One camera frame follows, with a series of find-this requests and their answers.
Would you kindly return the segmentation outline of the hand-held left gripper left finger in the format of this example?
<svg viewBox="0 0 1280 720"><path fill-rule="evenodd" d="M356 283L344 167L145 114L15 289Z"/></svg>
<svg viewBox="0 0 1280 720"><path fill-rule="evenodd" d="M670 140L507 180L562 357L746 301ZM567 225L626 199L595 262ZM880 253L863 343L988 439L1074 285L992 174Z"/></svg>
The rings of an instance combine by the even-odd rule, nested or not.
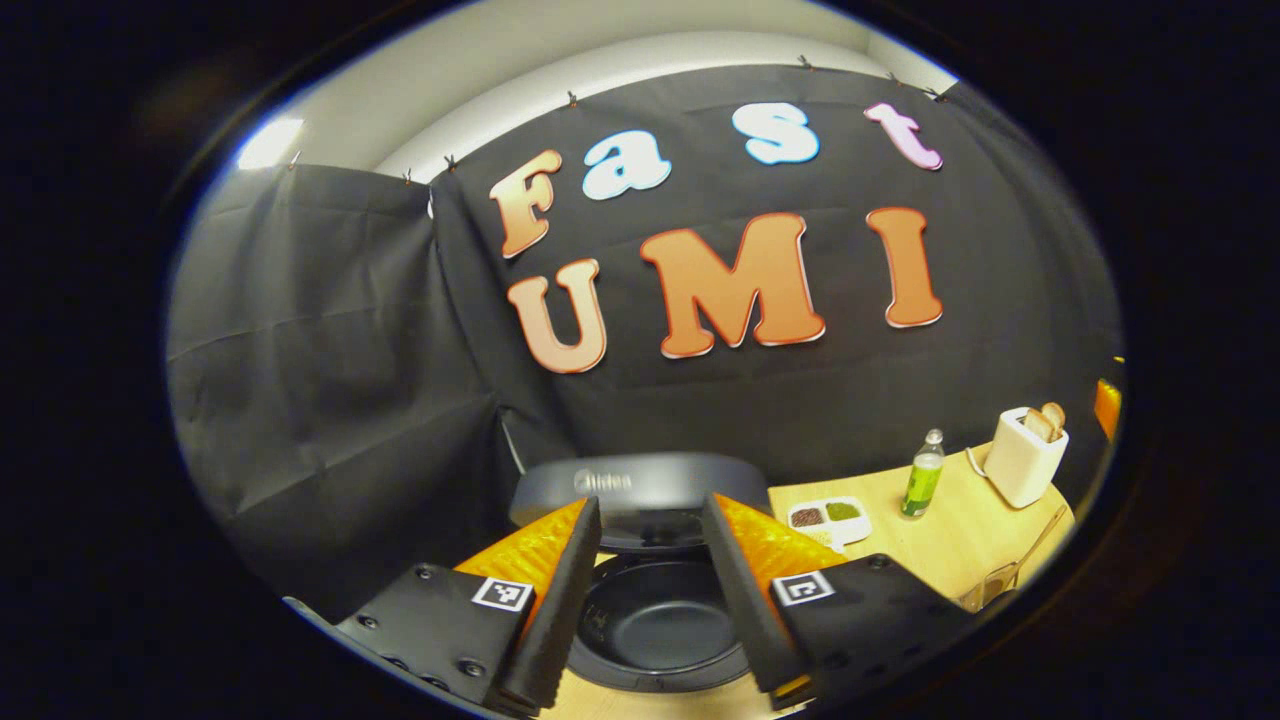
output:
<svg viewBox="0 0 1280 720"><path fill-rule="evenodd" d="M602 539L579 498L448 568L416 562L339 623L287 603L402 684L483 716L553 707Z"/></svg>

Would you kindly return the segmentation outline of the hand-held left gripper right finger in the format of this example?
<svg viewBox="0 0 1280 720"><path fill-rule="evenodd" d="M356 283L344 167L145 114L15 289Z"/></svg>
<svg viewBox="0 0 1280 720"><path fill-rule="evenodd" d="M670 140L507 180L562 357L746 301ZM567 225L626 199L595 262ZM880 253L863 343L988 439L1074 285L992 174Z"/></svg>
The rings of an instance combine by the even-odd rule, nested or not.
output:
<svg viewBox="0 0 1280 720"><path fill-rule="evenodd" d="M877 701L977 621L888 555L846 559L724 495L709 495L701 516L732 628L774 710Z"/></svg>

